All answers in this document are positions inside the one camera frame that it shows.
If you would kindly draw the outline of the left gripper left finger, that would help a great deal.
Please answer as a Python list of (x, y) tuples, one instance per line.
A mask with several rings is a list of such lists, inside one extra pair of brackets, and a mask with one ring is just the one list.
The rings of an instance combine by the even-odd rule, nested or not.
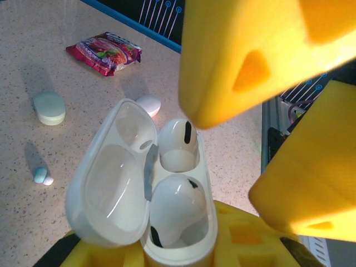
[(34, 266), (102, 267), (146, 266), (143, 248), (136, 242), (118, 248), (102, 248), (82, 241), (73, 231), (59, 239)]

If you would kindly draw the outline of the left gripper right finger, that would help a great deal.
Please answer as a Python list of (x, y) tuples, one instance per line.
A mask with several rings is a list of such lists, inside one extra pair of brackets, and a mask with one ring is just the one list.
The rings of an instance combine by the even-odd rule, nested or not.
[(261, 218), (215, 201), (213, 266), (329, 266), (326, 241), (276, 231)]

